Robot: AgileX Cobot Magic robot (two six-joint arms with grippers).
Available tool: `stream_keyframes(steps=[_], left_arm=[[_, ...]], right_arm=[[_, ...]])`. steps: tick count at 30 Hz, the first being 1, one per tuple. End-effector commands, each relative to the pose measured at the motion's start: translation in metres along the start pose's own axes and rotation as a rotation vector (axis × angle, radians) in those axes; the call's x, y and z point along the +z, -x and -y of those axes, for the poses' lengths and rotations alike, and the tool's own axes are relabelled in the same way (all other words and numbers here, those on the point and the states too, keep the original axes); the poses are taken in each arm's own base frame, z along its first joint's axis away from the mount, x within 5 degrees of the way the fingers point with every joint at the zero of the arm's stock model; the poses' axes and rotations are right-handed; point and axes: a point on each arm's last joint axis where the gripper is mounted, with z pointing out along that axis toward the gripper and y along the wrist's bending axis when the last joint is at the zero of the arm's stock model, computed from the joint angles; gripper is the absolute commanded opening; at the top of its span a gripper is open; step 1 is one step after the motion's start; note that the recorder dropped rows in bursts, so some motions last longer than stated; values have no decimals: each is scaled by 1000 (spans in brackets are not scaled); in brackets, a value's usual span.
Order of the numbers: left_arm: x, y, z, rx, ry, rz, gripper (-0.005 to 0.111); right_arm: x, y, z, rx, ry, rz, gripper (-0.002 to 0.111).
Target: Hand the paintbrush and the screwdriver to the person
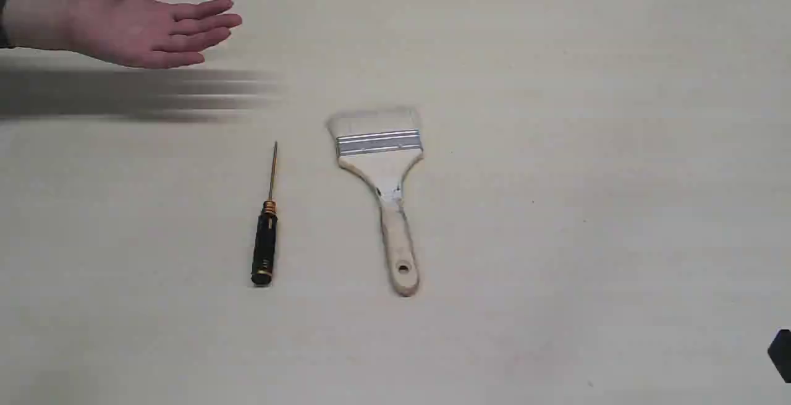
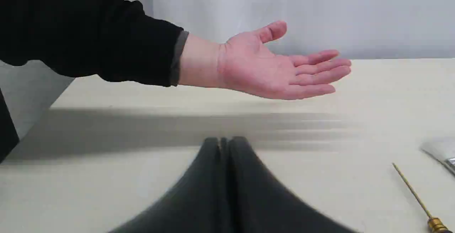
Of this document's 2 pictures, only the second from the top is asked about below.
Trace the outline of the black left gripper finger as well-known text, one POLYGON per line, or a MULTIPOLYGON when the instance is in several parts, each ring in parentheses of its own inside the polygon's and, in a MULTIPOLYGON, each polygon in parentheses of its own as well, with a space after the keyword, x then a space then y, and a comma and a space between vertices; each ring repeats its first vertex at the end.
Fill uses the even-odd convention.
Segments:
POLYGON ((180 180, 114 233, 224 233, 217 138, 203 141, 180 180))
POLYGON ((226 143, 226 190, 233 233, 353 232, 286 188, 245 137, 226 143))

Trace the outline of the forearm in black sleeve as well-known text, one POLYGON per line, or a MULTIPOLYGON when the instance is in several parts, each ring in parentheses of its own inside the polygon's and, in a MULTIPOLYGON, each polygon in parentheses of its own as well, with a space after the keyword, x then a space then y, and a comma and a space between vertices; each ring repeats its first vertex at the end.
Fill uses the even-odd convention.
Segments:
POLYGON ((146 15, 139 1, 0 0, 3 62, 39 60, 67 77, 220 86, 221 45, 146 15))

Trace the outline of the open bare human hand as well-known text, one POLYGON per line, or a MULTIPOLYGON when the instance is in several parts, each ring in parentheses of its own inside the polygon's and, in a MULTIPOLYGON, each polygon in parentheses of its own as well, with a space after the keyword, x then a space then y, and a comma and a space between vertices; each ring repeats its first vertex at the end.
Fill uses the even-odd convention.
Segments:
POLYGON ((351 73, 351 61, 338 58, 337 50, 286 56, 266 47, 286 32, 286 22, 277 21, 221 44, 218 87, 270 100, 303 100, 334 93, 332 84, 351 73))

